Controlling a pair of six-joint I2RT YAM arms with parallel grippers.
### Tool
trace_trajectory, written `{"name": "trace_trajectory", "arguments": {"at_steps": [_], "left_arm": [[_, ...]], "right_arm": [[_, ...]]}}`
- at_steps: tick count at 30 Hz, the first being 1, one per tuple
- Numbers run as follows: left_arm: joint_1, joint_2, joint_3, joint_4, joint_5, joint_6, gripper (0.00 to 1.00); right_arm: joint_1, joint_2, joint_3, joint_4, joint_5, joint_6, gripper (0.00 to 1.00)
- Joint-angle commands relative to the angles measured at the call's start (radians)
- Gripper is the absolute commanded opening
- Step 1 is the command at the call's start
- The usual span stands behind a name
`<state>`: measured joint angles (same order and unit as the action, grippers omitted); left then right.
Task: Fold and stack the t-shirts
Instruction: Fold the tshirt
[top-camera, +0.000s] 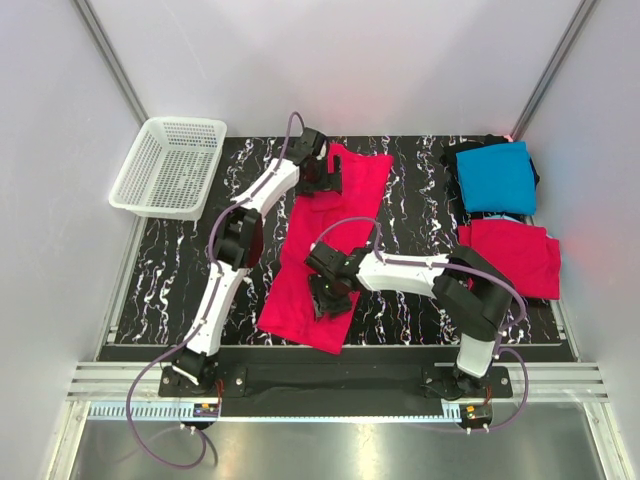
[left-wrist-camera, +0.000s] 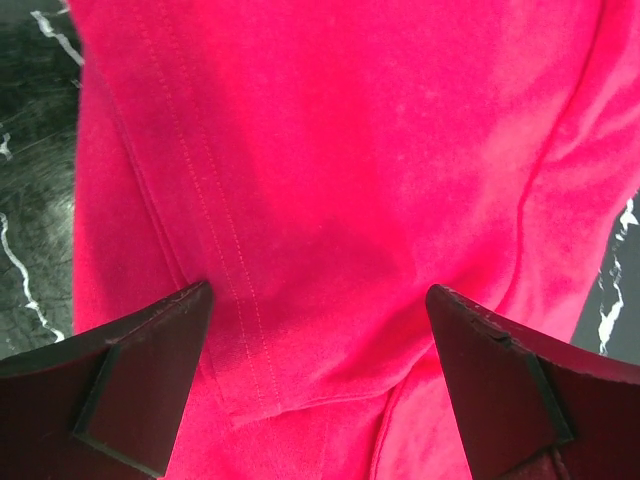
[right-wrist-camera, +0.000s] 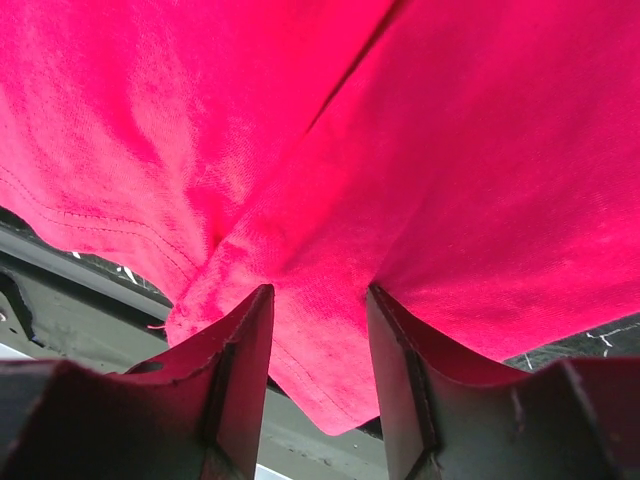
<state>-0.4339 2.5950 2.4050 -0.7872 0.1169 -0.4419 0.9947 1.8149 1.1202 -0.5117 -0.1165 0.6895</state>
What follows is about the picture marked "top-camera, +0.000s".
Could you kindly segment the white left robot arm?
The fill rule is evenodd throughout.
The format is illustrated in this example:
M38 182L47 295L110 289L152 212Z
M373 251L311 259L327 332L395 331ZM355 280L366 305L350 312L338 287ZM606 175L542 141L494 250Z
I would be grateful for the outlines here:
M171 372L189 387L207 390L216 382L224 323L240 283L261 258L267 213L290 190L302 196L342 192L341 166L329 162L328 152L327 136L305 127L221 210L207 245L208 283L184 345L171 361Z

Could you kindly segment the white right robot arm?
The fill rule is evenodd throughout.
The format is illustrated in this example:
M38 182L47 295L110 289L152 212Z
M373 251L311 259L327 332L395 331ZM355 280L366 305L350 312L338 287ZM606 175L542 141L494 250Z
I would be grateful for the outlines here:
M318 319L352 308L360 291L396 291L429 297L445 310L460 335L456 367L479 379L489 370L499 329L516 299L513 284L475 250L460 246L450 254L403 256L360 247L343 253L318 241L305 265Z

